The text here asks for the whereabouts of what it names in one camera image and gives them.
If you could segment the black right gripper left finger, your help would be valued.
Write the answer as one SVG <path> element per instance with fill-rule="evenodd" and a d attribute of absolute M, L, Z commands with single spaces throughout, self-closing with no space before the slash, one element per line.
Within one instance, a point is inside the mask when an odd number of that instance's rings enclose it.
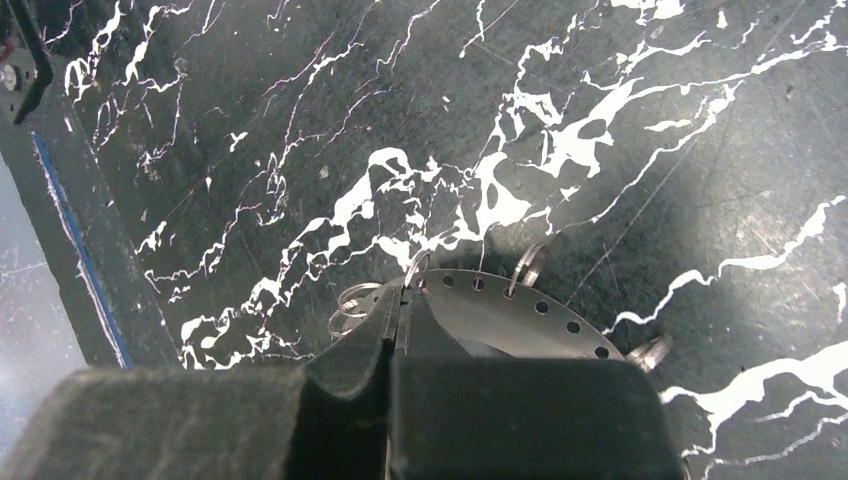
<path fill-rule="evenodd" d="M 382 479 L 388 364 L 401 303 L 305 365 L 89 368 L 61 381 L 2 465 L 5 479 Z"/>

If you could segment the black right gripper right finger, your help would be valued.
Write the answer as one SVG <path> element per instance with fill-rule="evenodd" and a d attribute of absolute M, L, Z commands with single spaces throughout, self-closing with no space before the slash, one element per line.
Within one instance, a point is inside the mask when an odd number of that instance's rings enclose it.
<path fill-rule="evenodd" d="M 390 381 L 394 479 L 682 479 L 656 390 L 618 360 L 474 357 L 420 293 Z"/>

